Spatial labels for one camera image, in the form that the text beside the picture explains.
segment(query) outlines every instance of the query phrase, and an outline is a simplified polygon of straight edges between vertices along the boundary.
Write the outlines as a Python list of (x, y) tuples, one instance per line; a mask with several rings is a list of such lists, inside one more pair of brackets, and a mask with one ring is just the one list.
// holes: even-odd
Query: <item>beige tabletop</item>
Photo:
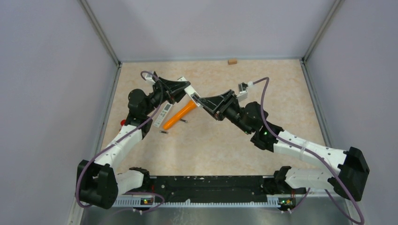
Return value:
[[(324, 144), (298, 60), (239, 60), (230, 66), (222, 60), (123, 63), (103, 148), (118, 133), (120, 121), (128, 114), (129, 92), (135, 88), (147, 94), (152, 91), (151, 85), (140, 77), (142, 70), (156, 71), (168, 80), (184, 76), (202, 97), (229, 89), (238, 93), (238, 83), (268, 76), (270, 83), (264, 104), (269, 113), (267, 120), (292, 134)], [(264, 83), (259, 83), (250, 88), (249, 97), (241, 106), (260, 102), (263, 87)], [(189, 100), (185, 96), (175, 104), (164, 122)], [(135, 166), (147, 169), (151, 175), (270, 175), (283, 165), (311, 168), (295, 158), (258, 149), (250, 142), (252, 135), (246, 135), (227, 119), (214, 120), (203, 109), (192, 110), (184, 119), (188, 123), (177, 122), (168, 134), (161, 134), (160, 128), (152, 126), (117, 171), (121, 173)]]

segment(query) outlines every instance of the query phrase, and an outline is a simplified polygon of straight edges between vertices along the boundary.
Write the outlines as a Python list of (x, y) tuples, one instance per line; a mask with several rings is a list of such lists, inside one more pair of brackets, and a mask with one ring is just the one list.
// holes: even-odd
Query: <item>gray wall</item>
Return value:
[(115, 65), (77, 0), (3, 0), (0, 29), (0, 223), (65, 224)]
[(396, 224), (397, 11), (396, 0), (345, 1), (308, 63), (333, 144), (360, 148), (369, 164), (372, 224)]
[(298, 58), (334, 0), (88, 0), (121, 61)]

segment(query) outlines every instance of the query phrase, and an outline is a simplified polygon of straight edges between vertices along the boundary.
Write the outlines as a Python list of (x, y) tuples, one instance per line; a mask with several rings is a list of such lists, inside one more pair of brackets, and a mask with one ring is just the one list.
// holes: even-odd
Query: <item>metal frame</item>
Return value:
[(336, 15), (337, 11), (340, 9), (341, 5), (343, 4), (344, 0), (335, 0), (335, 2), (332, 5), (332, 8), (330, 9), (328, 15), (326, 16), (325, 20), (323, 21), (321, 27), (319, 28), (318, 32), (316, 32), (315, 38), (312, 40), (309, 48), (306, 51), (306, 54), (304, 55), (302, 61), (303, 64), (306, 64), (308, 59), (311, 57), (312, 52), (314, 51), (315, 47), (318, 45), (320, 39), (322, 38), (323, 34), (327, 30), (327, 28), (330, 25), (330, 22)]
[[(115, 91), (116, 91), (116, 87), (117, 87), (117, 83), (119, 80), (119, 76), (120, 76), (120, 72), (121, 72), (121, 68), (122, 68), (122, 63), (119, 61), (119, 59), (116, 56), (116, 53), (114, 52), (109, 40), (107, 39), (104, 31), (102, 30), (98, 20), (96, 19), (93, 11), (91, 10), (87, 0), (77, 0), (82, 9), (84, 10), (84, 12), (86, 13), (88, 19), (90, 20), (94, 30), (96, 31), (98, 37), (100, 38), (101, 42), (103, 43), (105, 49), (107, 50), (108, 54), (111, 56), (112, 60), (114, 61), (114, 63), (118, 66), (117, 67), (117, 71), (115, 74), (115, 80), (113, 82), (113, 86), (111, 89), (111, 93), (109, 95), (109, 99), (107, 100), (108, 104), (107, 104), (107, 109), (105, 112), (105, 115), (103, 117), (103, 124), (101, 127), (101, 132), (99, 135), (99, 139), (97, 141), (96, 144), (96, 153), (100, 151), (101, 146), (102, 146), (102, 142), (104, 139), (104, 134), (105, 134), (105, 129), (107, 126), (107, 122), (109, 119), (109, 114), (110, 114), (110, 110), (111, 110), (111, 106), (112, 106), (112, 102), (113, 102), (113, 98), (115, 96)], [(344, 0), (335, 0), (335, 2), (332, 5), (332, 8), (330, 9), (328, 15), (326, 16), (324, 22), (322, 23), (320, 29), (318, 30), (318, 32), (316, 33), (314, 39), (312, 40), (309, 48), (307, 49), (305, 55), (300, 59), (300, 64), (301, 64), (301, 68), (303, 70), (303, 74), (304, 74), (304, 78), (308, 87), (308, 91), (312, 100), (312, 103), (314, 105), (314, 109), (315, 109), (315, 114), (317, 116), (320, 128), (321, 128), (321, 133), (323, 136), (323, 139), (325, 141), (325, 144), (327, 146), (333, 146), (333, 140), (330, 136), (330, 131), (329, 131), (329, 127), (327, 125), (326, 119), (325, 119), (325, 115), (324, 115), (324, 111), (322, 110), (322, 106), (320, 103), (320, 100), (318, 98), (318, 94), (316, 91), (316, 88), (314, 86), (314, 82), (312, 79), (311, 74), (308, 71), (307, 68), (307, 62), (310, 59), (314, 49), (316, 48), (316, 46), (318, 45), (319, 41), (321, 40), (321, 38), (323, 37), (323, 35), (325, 34), (325, 31), (327, 30), (327, 28), (329, 27), (332, 19), (334, 18), (334, 16), (336, 15), (337, 11), (340, 9), (341, 5), (343, 4)], [(312, 193), (313, 197), (326, 197), (326, 194), (321, 191), (321, 190), (313, 190)], [(352, 209), (352, 207), (350, 207), (351, 202), (346, 201), (347, 202), (347, 207), (349, 209), (349, 214), (350, 215), (354, 215), (354, 217), (356, 217), (356, 212), (355, 210)], [(80, 224), (80, 221), (82, 219), (82, 215), (83, 215), (83, 208), (80, 208), (77, 205), (77, 202), (74, 198), (73, 203), (72, 203), (72, 208), (70, 210), (69, 213), (69, 218), (67, 221), (68, 225), (73, 225), (73, 224)]]
[(120, 60), (117, 58), (115, 51), (113, 50), (108, 38), (106, 37), (104, 31), (102, 30), (100, 23), (98, 22), (97, 18), (95, 17), (93, 11), (91, 10), (90, 5), (87, 3), (87, 0), (77, 0), (80, 3), (80, 6), (84, 10), (89, 19), (92, 27), (94, 28), (95, 32), (97, 33), (99, 39), (101, 40), (102, 44), (104, 45), (105, 49), (107, 50), (108, 54), (112, 58), (113, 62), (116, 65), (120, 65)]
[(318, 94), (316, 92), (311, 74), (308, 72), (307, 65), (303, 59), (300, 60), (300, 64), (301, 64), (301, 69), (303, 70), (304, 79), (306, 80), (307, 83), (308, 92), (310, 93), (312, 104), (314, 105), (315, 115), (316, 118), (318, 119), (319, 127), (321, 128), (323, 140), (326, 146), (332, 147), (333, 141), (330, 136), (329, 126), (326, 122), (325, 114), (322, 110), (321, 102), (318, 98)]

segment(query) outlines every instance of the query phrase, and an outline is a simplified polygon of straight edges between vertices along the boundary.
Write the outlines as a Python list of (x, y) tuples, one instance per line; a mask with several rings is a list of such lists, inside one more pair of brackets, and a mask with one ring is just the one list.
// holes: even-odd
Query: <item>purple cable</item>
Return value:
[(290, 210), (290, 212), (294, 212), (297, 210), (297, 208), (303, 203), (304, 199), (307, 198), (308, 193), (310, 193), (311, 188), (309, 187), (306, 194), (303, 196), (303, 198), (300, 200), (300, 202), (294, 207), (293, 209)]
[[(152, 74), (152, 73), (150, 73), (150, 72), (148, 72), (148, 71), (143, 71), (143, 72), (151, 74), (151, 75), (155, 78), (156, 81), (158, 80), (158, 77), (155, 76), (154, 74)], [(155, 114), (159, 111), (159, 109), (160, 109), (160, 107), (161, 107), (161, 102), (162, 102), (162, 100), (163, 100), (162, 98), (163, 98), (163, 95), (161, 96), (160, 104), (159, 104), (158, 107), (155, 109), (155, 112), (153, 112), (152, 115), (151, 115), (147, 120), (145, 120), (145, 121), (144, 121), (143, 123), (141, 123), (138, 127), (136, 127), (135, 129), (133, 129), (132, 131), (128, 132), (126, 135), (124, 135), (123, 137), (121, 137), (119, 140), (116, 141), (116, 143), (121, 142), (124, 138), (128, 137), (129, 135), (131, 135), (132, 133), (134, 133), (135, 131), (137, 131), (138, 129), (140, 129), (142, 126), (144, 126), (147, 122), (149, 122), (149, 121), (155, 116)], [(96, 158), (98, 158), (100, 155), (102, 155), (104, 152), (108, 151), (108, 150), (111, 149), (112, 147), (114, 147), (114, 144), (109, 145), (109, 146), (106, 147), (104, 150), (102, 150), (102, 151), (100, 151), (99, 153), (97, 153), (97, 154), (86, 164), (86, 166), (83, 168), (82, 172), (80, 173), (80, 176), (79, 176), (79, 178), (77, 179), (76, 192), (75, 192), (75, 198), (76, 198), (77, 204), (78, 204), (80, 207), (82, 207), (82, 208), (89, 208), (89, 207), (92, 206), (91, 204), (83, 205), (83, 204), (80, 202), (79, 194), (80, 194), (80, 185), (81, 185), (81, 183), (82, 183), (83, 175), (86, 173), (88, 167), (91, 165), (91, 163), (93, 163), (93, 162), (95, 161)]]
[[(154, 211), (155, 209), (157, 209), (158, 207), (160, 207), (160, 206), (165, 202), (163, 196), (161, 196), (160, 194), (157, 194), (157, 193), (152, 193), (152, 192), (126, 192), (125, 195), (154, 195), (154, 196), (159, 197), (159, 198), (162, 199), (162, 202), (161, 202), (160, 204), (158, 204), (157, 206), (152, 207), (152, 208), (150, 208), (150, 209), (148, 209), (148, 210), (142, 211), (142, 214)], [(112, 213), (111, 215), (107, 216), (107, 217), (100, 223), (100, 225), (103, 224), (104, 222), (106, 222), (107, 220), (109, 220), (112, 216), (114, 216), (114, 215), (116, 215), (116, 214), (118, 214), (118, 213), (120, 213), (120, 212), (123, 212), (123, 211), (132, 211), (132, 212), (134, 212), (134, 209), (127, 208), (127, 209), (118, 210), (118, 211)]]
[(336, 202), (336, 200), (332, 197), (332, 195), (329, 193), (328, 190), (325, 190), (326, 193), (328, 194), (329, 198), (332, 200), (332, 202), (334, 203), (334, 205), (338, 208), (338, 210), (345, 216), (347, 217), (347, 219), (349, 219), (350, 221), (352, 221), (353, 223), (356, 224), (360, 224), (360, 222), (356, 221), (355, 219), (351, 218), (350, 215), (348, 215), (346, 212), (344, 212), (344, 210), (338, 205), (338, 203)]
[[(263, 80), (266, 80), (266, 83), (265, 83), (265, 85), (264, 85), (264, 89), (263, 89), (262, 94), (261, 94), (261, 109), (264, 109), (264, 97), (265, 97), (265, 92), (266, 92), (267, 87), (268, 87), (269, 77), (265, 77), (265, 78), (263, 78), (263, 79), (260, 79), (260, 80), (258, 80), (258, 81), (256, 81), (256, 82), (254, 82), (254, 83), (258, 83), (258, 82), (263, 81)], [(299, 145), (297, 145), (297, 144), (295, 144), (295, 143), (289, 142), (288, 140), (285, 140), (285, 139), (279, 137), (277, 134), (275, 134), (275, 132), (269, 127), (269, 125), (268, 125), (268, 123), (267, 123), (267, 120), (265, 119), (264, 110), (261, 110), (260, 112), (261, 112), (261, 118), (262, 118), (262, 121), (264, 122), (265, 127), (267, 128), (267, 130), (268, 130), (275, 138), (277, 138), (277, 139), (279, 139), (279, 140), (285, 142), (285, 143), (288, 144), (288, 145), (294, 146), (294, 147), (296, 147), (296, 148), (299, 148), (299, 149), (302, 148), (301, 146), (299, 146)], [(344, 183), (343, 183), (343, 182), (341, 181), (341, 179), (338, 177), (338, 175), (337, 175), (336, 172), (333, 170), (333, 168), (332, 168), (322, 157), (320, 157), (320, 156), (319, 156), (318, 154), (316, 154), (315, 152), (313, 152), (313, 151), (311, 151), (311, 150), (309, 150), (309, 149), (307, 149), (307, 148), (305, 148), (304, 151), (310, 153), (311, 155), (313, 155), (314, 157), (316, 157), (318, 160), (320, 160), (320, 161), (326, 166), (326, 168), (332, 173), (333, 177), (336, 178), (337, 182), (340, 184), (340, 186), (343, 188), (344, 192), (347, 194), (348, 198), (349, 198), (349, 199), (351, 200), (351, 202), (353, 203), (353, 205), (354, 205), (354, 207), (355, 207), (355, 209), (356, 209), (356, 211), (358, 212), (358, 215), (359, 215), (359, 217), (360, 217), (360, 222), (357, 222), (357, 221), (355, 221), (355, 220), (353, 220), (353, 219), (352, 219), (351, 221), (354, 222), (354, 223), (356, 223), (356, 224), (363, 225), (363, 224), (365, 223), (365, 220), (364, 220), (362, 211), (360, 210), (358, 204), (357, 204), (356, 201), (354, 200), (354, 197), (351, 195), (350, 191), (348, 191), (347, 187), (344, 185)]]
[(257, 84), (257, 83), (260, 83), (260, 82), (266, 80), (267, 78), (268, 78), (268, 77), (264, 77), (264, 78), (259, 79), (258, 81), (254, 81), (254, 82), (253, 82), (253, 85), (255, 85), (255, 84)]
[(156, 77), (156, 78), (155, 78), (156, 80), (158, 79), (158, 77), (157, 77), (157, 76), (155, 76), (153, 73), (151, 73), (151, 72), (149, 72), (149, 71), (146, 71), (146, 70), (144, 70), (144, 71), (141, 71), (141, 73), (140, 73), (140, 75), (141, 75), (142, 79), (144, 79), (144, 81), (146, 81), (146, 79), (145, 79), (145, 77), (144, 77), (144, 74), (149, 74), (149, 75), (152, 75), (153, 77)]

